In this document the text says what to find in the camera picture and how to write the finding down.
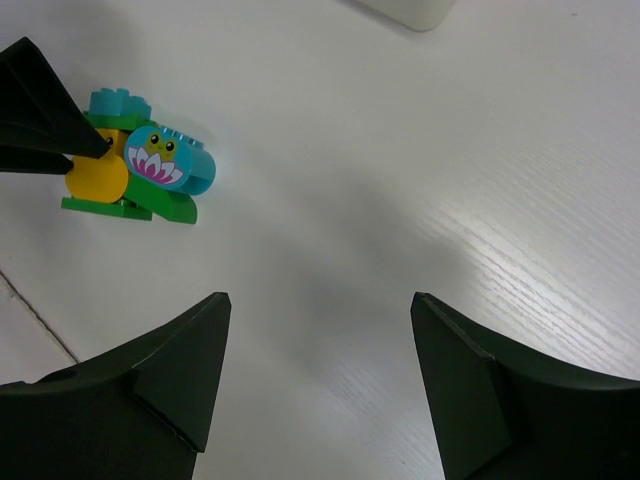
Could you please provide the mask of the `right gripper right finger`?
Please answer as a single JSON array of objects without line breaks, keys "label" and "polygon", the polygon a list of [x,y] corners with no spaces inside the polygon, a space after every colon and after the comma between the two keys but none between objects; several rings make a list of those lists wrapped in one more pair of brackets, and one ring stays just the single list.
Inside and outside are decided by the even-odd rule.
[{"label": "right gripper right finger", "polygon": [[638,478],[638,381],[551,357],[431,294],[415,294],[411,321],[446,478]]}]

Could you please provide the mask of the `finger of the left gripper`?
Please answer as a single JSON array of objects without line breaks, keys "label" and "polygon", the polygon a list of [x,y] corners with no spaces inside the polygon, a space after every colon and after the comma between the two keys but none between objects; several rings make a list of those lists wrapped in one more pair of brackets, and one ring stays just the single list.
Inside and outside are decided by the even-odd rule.
[{"label": "finger of the left gripper", "polygon": [[1,145],[92,158],[108,151],[107,141],[27,37],[1,52]]},{"label": "finger of the left gripper", "polygon": [[2,146],[0,170],[2,173],[66,175],[73,162],[61,153]]}]

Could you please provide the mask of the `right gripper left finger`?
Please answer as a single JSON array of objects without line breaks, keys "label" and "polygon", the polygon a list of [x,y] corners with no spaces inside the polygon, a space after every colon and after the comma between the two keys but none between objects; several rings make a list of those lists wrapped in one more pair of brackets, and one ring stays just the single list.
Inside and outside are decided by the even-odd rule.
[{"label": "right gripper left finger", "polygon": [[4,479],[190,479],[206,449],[231,302],[213,293],[167,324],[34,383],[1,387]]}]

